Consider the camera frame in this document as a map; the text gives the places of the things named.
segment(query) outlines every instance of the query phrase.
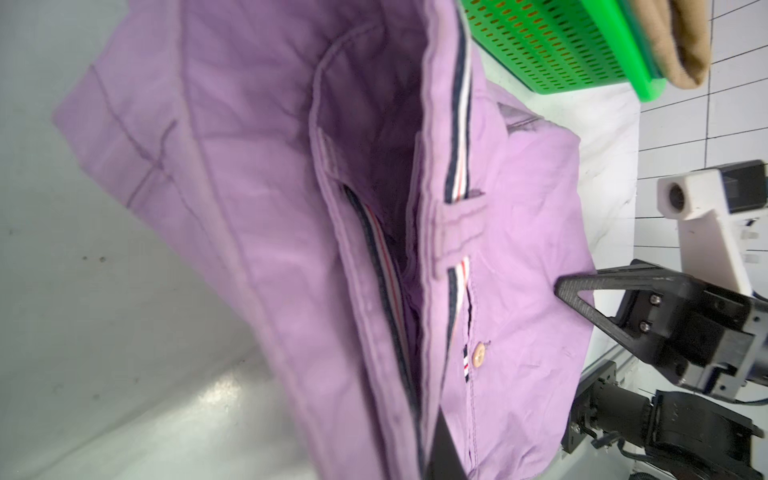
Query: green basket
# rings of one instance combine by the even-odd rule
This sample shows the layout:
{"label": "green basket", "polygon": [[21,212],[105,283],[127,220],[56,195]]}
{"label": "green basket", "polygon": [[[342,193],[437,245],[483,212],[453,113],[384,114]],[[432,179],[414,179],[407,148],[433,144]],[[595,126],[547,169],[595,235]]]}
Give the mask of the green basket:
{"label": "green basket", "polygon": [[629,81],[651,101],[664,90],[623,0],[462,2],[475,40],[537,93]]}

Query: grid pattern wall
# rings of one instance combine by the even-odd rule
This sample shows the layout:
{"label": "grid pattern wall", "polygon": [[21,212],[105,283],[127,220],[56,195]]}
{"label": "grid pattern wall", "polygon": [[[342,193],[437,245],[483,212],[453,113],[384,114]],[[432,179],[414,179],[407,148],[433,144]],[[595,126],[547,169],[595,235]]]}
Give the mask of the grid pattern wall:
{"label": "grid pattern wall", "polygon": [[[713,0],[713,65],[697,90],[671,85],[640,117],[636,258],[680,269],[677,224],[656,209],[657,178],[698,168],[768,161],[768,0]],[[768,221],[755,224],[746,265],[755,290],[768,294]]]}

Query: gray floor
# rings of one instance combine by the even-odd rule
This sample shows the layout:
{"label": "gray floor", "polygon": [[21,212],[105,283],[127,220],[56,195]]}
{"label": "gray floor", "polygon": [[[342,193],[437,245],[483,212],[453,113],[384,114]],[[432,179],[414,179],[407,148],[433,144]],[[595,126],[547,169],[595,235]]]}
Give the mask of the gray floor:
{"label": "gray floor", "polygon": [[0,478],[313,478],[248,327],[51,111],[125,0],[0,0]]}

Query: beige cloth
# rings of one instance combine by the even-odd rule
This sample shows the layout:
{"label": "beige cloth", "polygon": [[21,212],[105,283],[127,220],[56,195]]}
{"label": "beige cloth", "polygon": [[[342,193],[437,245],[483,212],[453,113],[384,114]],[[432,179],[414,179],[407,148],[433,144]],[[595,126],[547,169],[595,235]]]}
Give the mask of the beige cloth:
{"label": "beige cloth", "polygon": [[678,88],[697,88],[712,62],[705,0],[628,0],[661,73]]}

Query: wooden button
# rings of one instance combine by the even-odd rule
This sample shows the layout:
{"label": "wooden button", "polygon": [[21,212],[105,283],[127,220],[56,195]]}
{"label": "wooden button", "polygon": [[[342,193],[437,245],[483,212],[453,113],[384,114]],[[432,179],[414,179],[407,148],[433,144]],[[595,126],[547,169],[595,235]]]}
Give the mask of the wooden button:
{"label": "wooden button", "polygon": [[480,368],[483,360],[485,360],[485,344],[480,342],[475,347],[475,353],[472,354],[472,365],[474,365],[475,368]]}

